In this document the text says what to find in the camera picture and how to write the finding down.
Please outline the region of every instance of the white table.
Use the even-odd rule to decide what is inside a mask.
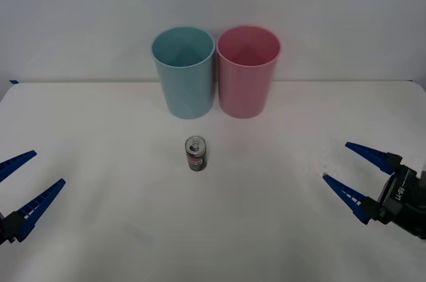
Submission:
[[[203,172],[184,141],[205,137]],[[387,176],[351,141],[426,159],[426,94],[412,82],[276,82],[238,120],[168,113],[160,85],[18,84],[0,104],[0,160],[38,156],[0,185],[9,214],[67,184],[21,244],[0,247],[2,282],[421,281],[426,245],[364,226],[324,172],[377,198]]]

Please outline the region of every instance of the cup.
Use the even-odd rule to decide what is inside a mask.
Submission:
[[[235,118],[257,116],[265,107],[280,40],[267,29],[238,26],[220,35],[217,50],[222,110]]]
[[[198,118],[213,105],[214,39],[195,27],[175,27],[152,44],[169,111],[183,119]]]

